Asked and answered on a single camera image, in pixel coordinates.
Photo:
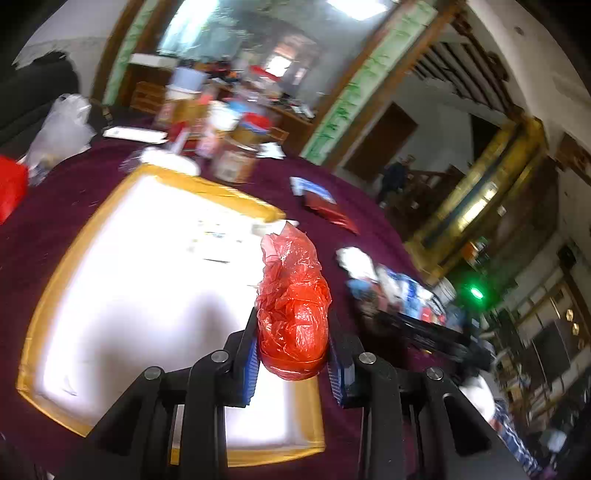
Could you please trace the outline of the white gloved right hand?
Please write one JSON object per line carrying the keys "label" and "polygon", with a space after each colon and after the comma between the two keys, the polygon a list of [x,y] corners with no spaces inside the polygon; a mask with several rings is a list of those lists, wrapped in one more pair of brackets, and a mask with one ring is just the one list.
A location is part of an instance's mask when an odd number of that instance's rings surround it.
{"label": "white gloved right hand", "polygon": [[481,375],[469,377],[459,389],[482,417],[491,423],[495,417],[496,404],[485,379]]}

